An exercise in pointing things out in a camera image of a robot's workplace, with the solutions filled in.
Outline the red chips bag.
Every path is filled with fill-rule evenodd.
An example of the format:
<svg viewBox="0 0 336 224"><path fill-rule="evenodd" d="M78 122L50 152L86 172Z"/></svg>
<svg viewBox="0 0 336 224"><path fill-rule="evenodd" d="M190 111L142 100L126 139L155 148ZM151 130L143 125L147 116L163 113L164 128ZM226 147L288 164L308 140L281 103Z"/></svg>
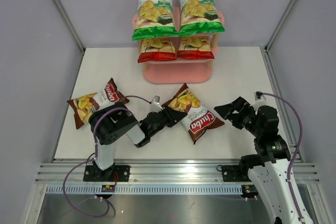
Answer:
<svg viewBox="0 0 336 224"><path fill-rule="evenodd" d="M182 37L177 57L188 60L214 59L208 36Z"/></svg>
<svg viewBox="0 0 336 224"><path fill-rule="evenodd" d="M169 38L150 38L142 40L138 63L174 60L176 60L175 47Z"/></svg>

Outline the green chips bag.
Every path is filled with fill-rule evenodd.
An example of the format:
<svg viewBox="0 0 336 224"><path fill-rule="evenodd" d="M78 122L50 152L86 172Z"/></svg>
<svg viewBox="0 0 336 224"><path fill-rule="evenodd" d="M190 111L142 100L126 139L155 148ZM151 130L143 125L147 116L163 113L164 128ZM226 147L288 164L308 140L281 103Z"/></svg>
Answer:
<svg viewBox="0 0 336 224"><path fill-rule="evenodd" d="M139 0L132 40L176 37L173 0Z"/></svg>
<svg viewBox="0 0 336 224"><path fill-rule="evenodd" d="M179 36L223 33L214 0L180 0Z"/></svg>

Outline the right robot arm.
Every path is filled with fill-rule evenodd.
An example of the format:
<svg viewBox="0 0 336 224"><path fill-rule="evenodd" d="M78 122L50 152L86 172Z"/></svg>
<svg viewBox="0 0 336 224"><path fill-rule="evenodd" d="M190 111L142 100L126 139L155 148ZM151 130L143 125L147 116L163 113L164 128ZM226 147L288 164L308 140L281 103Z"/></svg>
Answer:
<svg viewBox="0 0 336 224"><path fill-rule="evenodd" d="M292 170L298 149L291 153L279 134L278 112L267 105L269 95L257 91L253 104L238 97L214 110L233 127L245 129L254 136L256 153L242 156L237 171L242 179L250 180L255 186L271 223L313 223Z"/></svg>

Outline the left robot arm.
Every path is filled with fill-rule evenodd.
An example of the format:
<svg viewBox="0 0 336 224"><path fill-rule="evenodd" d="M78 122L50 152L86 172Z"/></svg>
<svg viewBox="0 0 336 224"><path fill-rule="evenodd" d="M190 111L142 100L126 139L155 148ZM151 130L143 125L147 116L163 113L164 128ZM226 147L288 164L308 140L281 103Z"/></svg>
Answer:
<svg viewBox="0 0 336 224"><path fill-rule="evenodd" d="M123 103L117 103L95 112L89 124L95 142L95 155L92 164L87 165L83 175L86 182L108 182L121 179L126 166L114 162L114 143L127 136L141 148L150 143L151 137L166 127L173 127L187 116L186 112L164 106L157 112L150 112L145 119L138 121Z"/></svg>

